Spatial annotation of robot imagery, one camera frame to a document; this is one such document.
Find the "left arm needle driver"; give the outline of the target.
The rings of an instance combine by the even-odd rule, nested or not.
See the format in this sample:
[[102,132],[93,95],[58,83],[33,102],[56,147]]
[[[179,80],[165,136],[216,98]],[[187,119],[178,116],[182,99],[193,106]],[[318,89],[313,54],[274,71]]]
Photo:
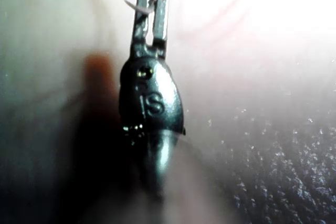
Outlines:
[[182,99],[165,60],[128,58],[120,73],[119,113],[127,138],[158,131],[185,134]]

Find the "left arm needle driver jaw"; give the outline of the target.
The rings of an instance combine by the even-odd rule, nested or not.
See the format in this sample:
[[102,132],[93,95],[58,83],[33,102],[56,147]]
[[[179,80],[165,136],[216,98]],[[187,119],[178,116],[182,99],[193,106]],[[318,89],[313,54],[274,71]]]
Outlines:
[[161,58],[166,56],[169,0],[156,0],[152,46],[159,50]]
[[145,10],[149,7],[149,0],[136,0],[133,33],[130,46],[130,58],[140,58],[152,54],[151,47],[146,43],[149,29],[149,15]]

